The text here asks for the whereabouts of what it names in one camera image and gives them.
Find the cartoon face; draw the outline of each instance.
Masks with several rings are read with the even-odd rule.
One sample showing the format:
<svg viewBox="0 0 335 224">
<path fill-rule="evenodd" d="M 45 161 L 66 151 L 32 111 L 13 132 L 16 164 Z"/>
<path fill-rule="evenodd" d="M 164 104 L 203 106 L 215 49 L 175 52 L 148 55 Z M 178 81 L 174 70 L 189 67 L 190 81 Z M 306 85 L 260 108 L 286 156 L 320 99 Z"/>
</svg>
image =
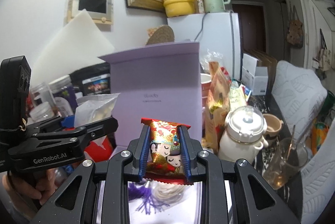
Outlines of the cartoon face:
<svg viewBox="0 0 335 224">
<path fill-rule="evenodd" d="M 152 143 L 151 144 L 151 152 L 157 152 L 164 157 L 170 155 L 171 145 L 161 144 L 161 143 Z"/>
<path fill-rule="evenodd" d="M 176 156 L 168 156 L 167 157 L 167 162 L 170 164 L 170 165 L 173 165 L 174 167 L 178 167 L 182 164 L 182 157 L 181 155 L 176 155 Z"/>
</svg>

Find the purple box lid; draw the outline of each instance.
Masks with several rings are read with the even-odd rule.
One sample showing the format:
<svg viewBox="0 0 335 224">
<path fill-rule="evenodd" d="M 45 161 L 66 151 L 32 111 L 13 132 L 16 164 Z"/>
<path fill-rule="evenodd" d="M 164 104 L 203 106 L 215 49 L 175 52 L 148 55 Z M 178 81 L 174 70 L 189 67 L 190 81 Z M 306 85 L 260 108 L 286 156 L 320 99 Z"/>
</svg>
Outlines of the purple box lid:
<svg viewBox="0 0 335 224">
<path fill-rule="evenodd" d="M 112 112 L 118 146 L 140 136 L 142 117 L 188 124 L 190 137 L 201 140 L 198 42 L 143 46 L 100 59 L 111 65 L 111 93 L 121 93 Z"/>
</svg>

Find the purple tassel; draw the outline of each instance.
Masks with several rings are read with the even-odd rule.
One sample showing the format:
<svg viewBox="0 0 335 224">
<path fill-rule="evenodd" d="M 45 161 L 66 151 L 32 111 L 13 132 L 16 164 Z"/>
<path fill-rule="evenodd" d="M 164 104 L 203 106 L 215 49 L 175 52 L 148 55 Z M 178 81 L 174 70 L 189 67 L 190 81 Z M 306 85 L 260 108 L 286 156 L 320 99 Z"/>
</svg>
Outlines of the purple tassel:
<svg viewBox="0 0 335 224">
<path fill-rule="evenodd" d="M 141 187 L 136 187 L 135 183 L 130 183 L 128 186 L 128 199 L 132 201 L 137 198 L 142 198 L 142 204 L 137 207 L 136 211 L 145 211 L 146 215 L 150 215 L 151 207 L 154 208 L 154 212 L 162 212 L 163 206 L 170 206 L 162 201 L 157 200 L 151 194 L 151 187 L 149 185 L 149 181 L 142 185 Z"/>
</svg>

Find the refrigerator door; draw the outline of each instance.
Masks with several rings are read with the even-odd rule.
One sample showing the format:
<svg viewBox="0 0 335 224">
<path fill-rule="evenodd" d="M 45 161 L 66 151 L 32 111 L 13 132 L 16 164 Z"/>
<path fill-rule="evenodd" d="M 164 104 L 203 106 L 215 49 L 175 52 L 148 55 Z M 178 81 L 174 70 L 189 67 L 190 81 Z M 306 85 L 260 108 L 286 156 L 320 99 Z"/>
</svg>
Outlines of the refrigerator door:
<svg viewBox="0 0 335 224">
<path fill-rule="evenodd" d="M 208 52 L 213 53 L 220 66 L 230 76 L 241 79 L 241 46 L 238 17 L 235 13 L 190 14 L 167 19 L 175 34 L 175 41 L 194 40 L 203 29 L 197 41 L 200 42 L 200 60 Z"/>
</svg>

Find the transparent dome lid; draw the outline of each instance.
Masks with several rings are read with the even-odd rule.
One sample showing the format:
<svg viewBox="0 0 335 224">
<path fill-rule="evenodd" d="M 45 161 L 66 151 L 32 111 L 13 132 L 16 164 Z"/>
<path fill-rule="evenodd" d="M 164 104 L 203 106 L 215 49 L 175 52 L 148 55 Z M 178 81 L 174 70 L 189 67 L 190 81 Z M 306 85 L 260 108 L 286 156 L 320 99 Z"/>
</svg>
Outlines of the transparent dome lid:
<svg viewBox="0 0 335 224">
<path fill-rule="evenodd" d="M 264 117 L 259 110 L 252 106 L 242 106 L 229 116 L 229 133 L 237 140 L 244 136 L 247 138 L 245 141 L 254 142 L 263 134 L 264 123 Z"/>
</svg>

